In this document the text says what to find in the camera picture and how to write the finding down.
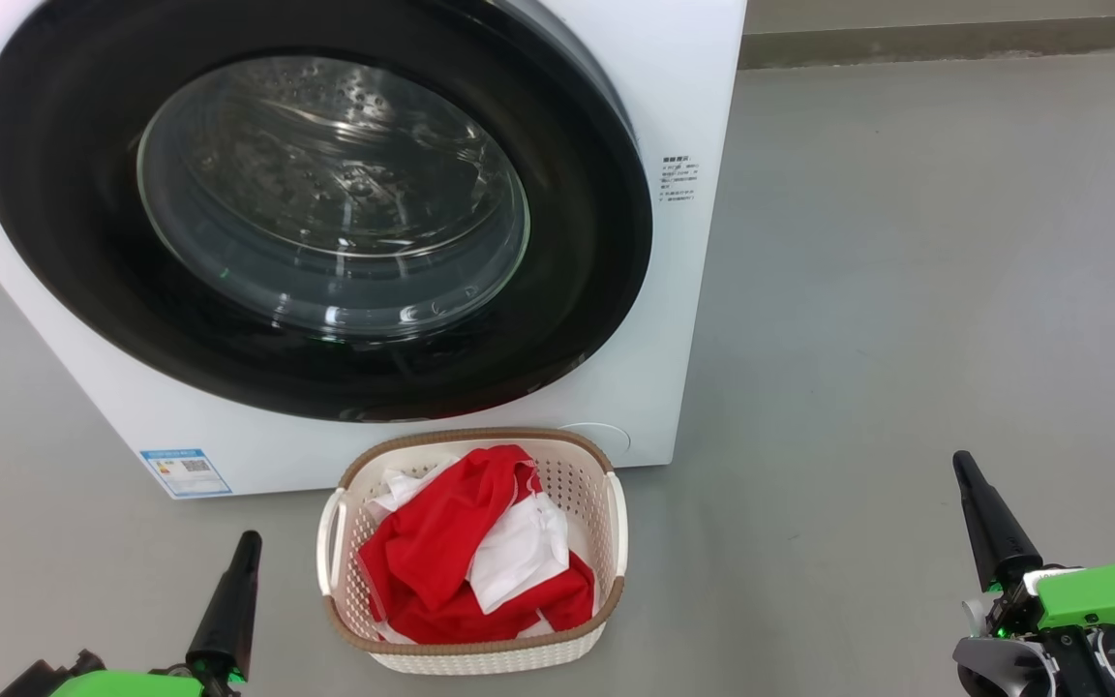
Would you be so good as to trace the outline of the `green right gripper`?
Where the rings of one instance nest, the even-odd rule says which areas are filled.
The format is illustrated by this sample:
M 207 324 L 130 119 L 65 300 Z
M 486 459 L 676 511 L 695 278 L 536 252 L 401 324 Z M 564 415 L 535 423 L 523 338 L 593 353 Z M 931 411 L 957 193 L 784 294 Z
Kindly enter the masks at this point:
M 952 467 L 979 587 L 1004 591 L 991 606 L 993 638 L 1115 625 L 1115 563 L 1041 568 L 1039 551 L 975 456 L 956 451 Z

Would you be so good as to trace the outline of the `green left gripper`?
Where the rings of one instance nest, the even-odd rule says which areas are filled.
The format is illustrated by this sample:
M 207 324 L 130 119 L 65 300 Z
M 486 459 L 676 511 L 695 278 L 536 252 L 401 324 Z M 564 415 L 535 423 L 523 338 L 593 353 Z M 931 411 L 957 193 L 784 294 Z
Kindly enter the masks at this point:
M 261 552 L 256 530 L 240 535 L 186 662 L 147 672 L 116 671 L 97 654 L 81 650 L 70 667 L 33 662 L 0 696 L 240 696 L 251 670 Z

